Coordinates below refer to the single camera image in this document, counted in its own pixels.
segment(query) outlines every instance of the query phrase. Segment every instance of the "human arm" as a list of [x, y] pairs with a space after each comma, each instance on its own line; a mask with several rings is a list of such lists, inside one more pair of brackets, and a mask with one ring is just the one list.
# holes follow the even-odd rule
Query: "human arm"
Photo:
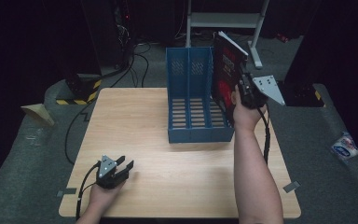
[[102, 215], [115, 200], [124, 183], [121, 183], [114, 189], [103, 189], [98, 185], [93, 185], [89, 193], [89, 205], [76, 224], [99, 223]]
[[238, 87], [235, 103], [234, 189], [240, 224], [283, 223], [281, 197], [255, 137], [261, 116], [241, 104]]

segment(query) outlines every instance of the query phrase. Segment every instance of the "tabletop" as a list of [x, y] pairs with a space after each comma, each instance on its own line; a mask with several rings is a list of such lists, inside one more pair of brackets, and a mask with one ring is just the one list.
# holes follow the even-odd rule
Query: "tabletop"
[[[87, 171], [106, 155], [112, 160], [126, 156], [118, 170], [134, 160], [130, 177], [105, 217], [238, 217], [234, 195], [234, 140], [225, 143], [170, 144], [168, 141], [168, 94], [166, 88], [102, 89], [78, 152], [60, 215], [74, 217], [78, 190]], [[283, 216], [301, 214], [292, 181], [270, 124], [268, 167], [282, 198]], [[264, 146], [265, 126], [255, 129]], [[86, 185], [95, 182], [91, 173]], [[81, 214], [86, 209], [86, 189]]]

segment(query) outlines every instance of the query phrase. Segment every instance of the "book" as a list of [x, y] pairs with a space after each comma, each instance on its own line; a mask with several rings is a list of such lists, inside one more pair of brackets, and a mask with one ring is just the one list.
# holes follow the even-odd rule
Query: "book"
[[228, 124], [233, 127], [235, 105], [232, 96], [235, 94], [235, 86], [240, 83], [241, 75], [246, 68], [248, 53], [221, 31], [214, 33], [213, 50], [211, 95], [223, 110]]

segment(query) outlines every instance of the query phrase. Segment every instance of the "yellow black hazard tape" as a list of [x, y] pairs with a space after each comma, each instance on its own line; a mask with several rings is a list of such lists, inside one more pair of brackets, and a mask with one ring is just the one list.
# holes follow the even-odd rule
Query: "yellow black hazard tape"
[[95, 99], [100, 86], [101, 86], [101, 80], [96, 81], [94, 83], [94, 86], [92, 87], [92, 90], [90, 91], [89, 97], [87, 98], [76, 99], [76, 97], [73, 96], [72, 99], [70, 97], [68, 98], [61, 97], [60, 99], [60, 97], [58, 97], [56, 99], [56, 103], [58, 105], [87, 105]]

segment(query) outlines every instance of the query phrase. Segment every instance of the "gray carpet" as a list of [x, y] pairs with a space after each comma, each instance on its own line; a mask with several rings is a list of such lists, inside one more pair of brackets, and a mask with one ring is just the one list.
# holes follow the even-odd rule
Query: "gray carpet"
[[[246, 37], [238, 40], [244, 45]], [[276, 39], [260, 38], [257, 49], [264, 68], [256, 70], [250, 60], [249, 70], [257, 76], [274, 75], [283, 80], [300, 43], [301, 38], [286, 44]], [[208, 45], [207, 41], [193, 42], [193, 47]], [[165, 48], [159, 44], [142, 45], [135, 52], [142, 53], [149, 62], [145, 87], [165, 87]], [[115, 87], [134, 87], [136, 80], [141, 87], [145, 69], [145, 60], [135, 56], [133, 70]], [[103, 79], [101, 88], [109, 88], [120, 76]], [[57, 193], [65, 189], [73, 168], [64, 154], [66, 132], [83, 105], [56, 105], [55, 97], [62, 85], [63, 80], [46, 91], [44, 104], [56, 121], [53, 128], [41, 129], [31, 118], [24, 116], [11, 152], [0, 170], [0, 223], [75, 222], [74, 218], [59, 215], [62, 198]], [[315, 88], [322, 95], [326, 107], [269, 104], [271, 122], [289, 175], [301, 184], [296, 189], [301, 217], [286, 219], [285, 223], [358, 223], [358, 156], [349, 165], [344, 165], [329, 152], [329, 147], [346, 128], [328, 96], [328, 90], [321, 84], [315, 84]], [[85, 111], [87, 115], [76, 118], [68, 134], [67, 151], [73, 161], [87, 130], [88, 123], [84, 120], [90, 118], [92, 108], [93, 105]], [[201, 220], [190, 219], [165, 221], [201, 223]], [[112, 220], [112, 223], [145, 222], [141, 219]]]

